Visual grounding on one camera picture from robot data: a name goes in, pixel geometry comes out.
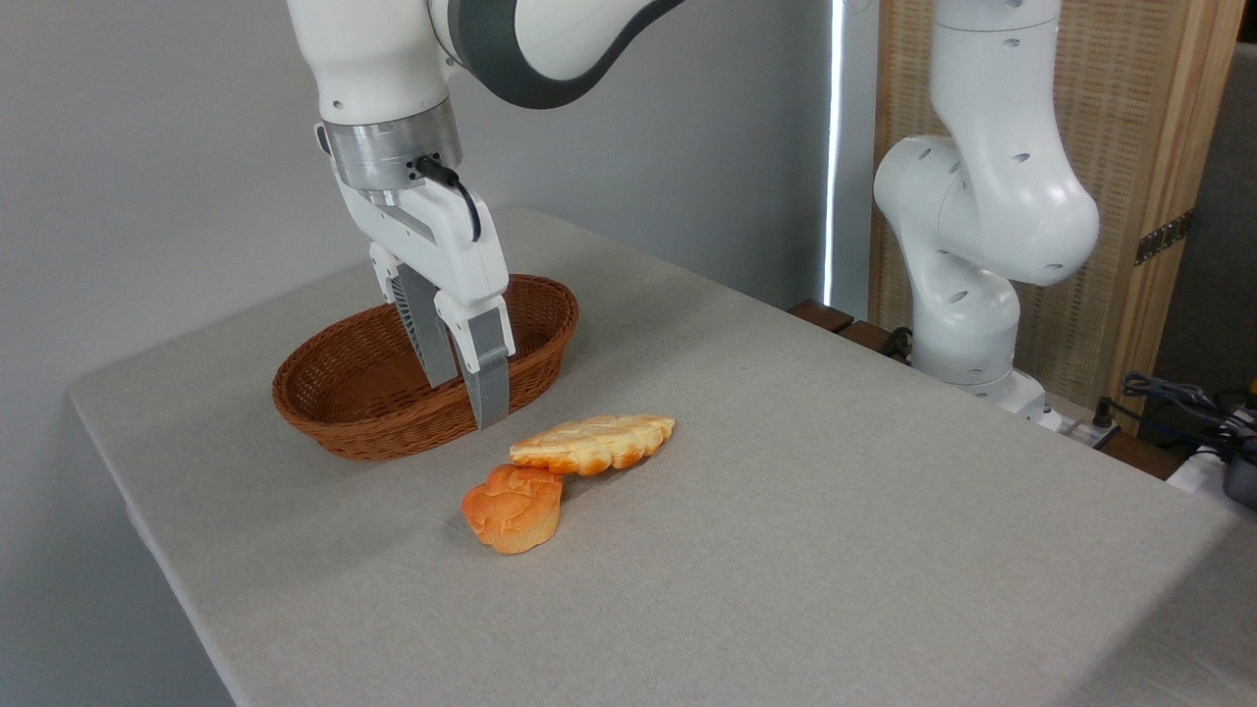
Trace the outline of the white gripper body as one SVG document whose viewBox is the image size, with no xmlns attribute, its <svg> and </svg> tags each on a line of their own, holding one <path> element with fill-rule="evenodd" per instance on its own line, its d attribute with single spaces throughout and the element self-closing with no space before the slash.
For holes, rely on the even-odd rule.
<svg viewBox="0 0 1257 707">
<path fill-rule="evenodd" d="M 507 258 L 483 198 L 471 196 L 480 224 L 476 231 L 463 192 L 431 180 L 401 191 L 396 205 L 372 204 L 363 192 L 342 182 L 338 187 L 360 230 L 439 291 L 463 304 L 493 299 L 507 291 Z"/>
</svg>

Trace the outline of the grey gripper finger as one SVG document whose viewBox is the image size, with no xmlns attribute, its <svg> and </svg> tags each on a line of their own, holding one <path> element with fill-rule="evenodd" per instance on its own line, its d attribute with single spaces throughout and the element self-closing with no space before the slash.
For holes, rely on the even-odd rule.
<svg viewBox="0 0 1257 707">
<path fill-rule="evenodd" d="M 489 428 L 508 415 L 512 398 L 509 357 L 517 343 L 507 299 L 498 294 L 463 304 L 450 294 L 436 294 L 435 307 L 454 337 L 476 428 Z"/>
<path fill-rule="evenodd" d="M 458 379 L 447 331 L 435 307 L 435 286 L 383 245 L 371 245 L 370 255 L 381 292 L 397 309 L 427 385 L 439 387 Z"/>
</svg>

